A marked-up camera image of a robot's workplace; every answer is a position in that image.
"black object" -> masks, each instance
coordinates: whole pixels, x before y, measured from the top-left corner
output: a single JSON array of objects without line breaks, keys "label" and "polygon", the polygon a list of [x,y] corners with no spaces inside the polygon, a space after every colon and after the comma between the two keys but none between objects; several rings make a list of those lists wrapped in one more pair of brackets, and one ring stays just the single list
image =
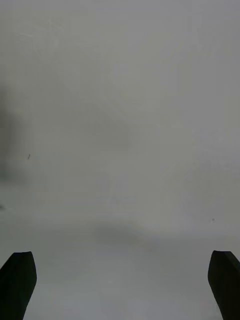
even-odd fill
[{"label": "black object", "polygon": [[223,320],[240,320],[240,262],[231,251],[213,251],[208,282]]},{"label": "black object", "polygon": [[22,320],[37,282],[32,252],[13,253],[0,269],[0,320]]}]

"gray surface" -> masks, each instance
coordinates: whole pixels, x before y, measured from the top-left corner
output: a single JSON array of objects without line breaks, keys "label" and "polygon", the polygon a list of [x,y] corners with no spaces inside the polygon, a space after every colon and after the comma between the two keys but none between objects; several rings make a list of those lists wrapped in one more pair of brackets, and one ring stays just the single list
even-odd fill
[{"label": "gray surface", "polygon": [[26,320],[219,319],[211,251],[240,257],[239,15],[1,2],[0,262],[34,253]]}]

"white wall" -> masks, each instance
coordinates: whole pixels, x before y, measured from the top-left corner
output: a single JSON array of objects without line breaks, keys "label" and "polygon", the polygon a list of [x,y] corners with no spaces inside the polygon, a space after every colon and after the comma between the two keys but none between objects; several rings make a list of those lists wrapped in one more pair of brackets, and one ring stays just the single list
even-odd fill
[{"label": "white wall", "polygon": [[0,9],[0,262],[34,254],[25,319],[220,319],[210,255],[240,258],[240,2]]}]

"gray background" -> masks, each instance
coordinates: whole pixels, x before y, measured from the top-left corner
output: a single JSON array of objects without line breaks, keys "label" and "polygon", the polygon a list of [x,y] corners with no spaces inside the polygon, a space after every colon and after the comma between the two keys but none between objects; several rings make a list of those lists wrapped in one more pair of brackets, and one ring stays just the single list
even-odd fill
[{"label": "gray background", "polygon": [[0,264],[34,254],[26,320],[221,319],[239,18],[236,0],[1,1]]}]

